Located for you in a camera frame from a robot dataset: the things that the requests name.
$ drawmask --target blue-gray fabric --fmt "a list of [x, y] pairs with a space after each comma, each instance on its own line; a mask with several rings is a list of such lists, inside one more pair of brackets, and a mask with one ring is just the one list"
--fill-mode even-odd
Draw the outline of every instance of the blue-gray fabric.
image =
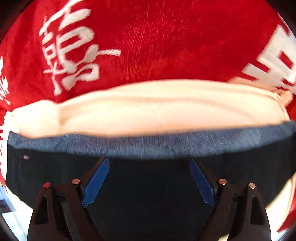
[[102, 138], [80, 134], [30, 139], [10, 132], [8, 144], [16, 149], [107, 156], [138, 160], [205, 157], [258, 148], [295, 133], [296, 122], [262, 128], [197, 131], [156, 136]]

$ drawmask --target black cloth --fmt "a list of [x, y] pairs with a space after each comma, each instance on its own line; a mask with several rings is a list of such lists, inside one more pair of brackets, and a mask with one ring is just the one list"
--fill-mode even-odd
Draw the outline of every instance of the black cloth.
[[[244, 152], [200, 158], [219, 178], [258, 187], [265, 205], [295, 172], [296, 135]], [[83, 175], [99, 157], [16, 150], [8, 145], [6, 184], [34, 207], [45, 182], [60, 185]], [[106, 241], [195, 240], [211, 208], [203, 202], [185, 160], [110, 159], [110, 171], [87, 208]]]

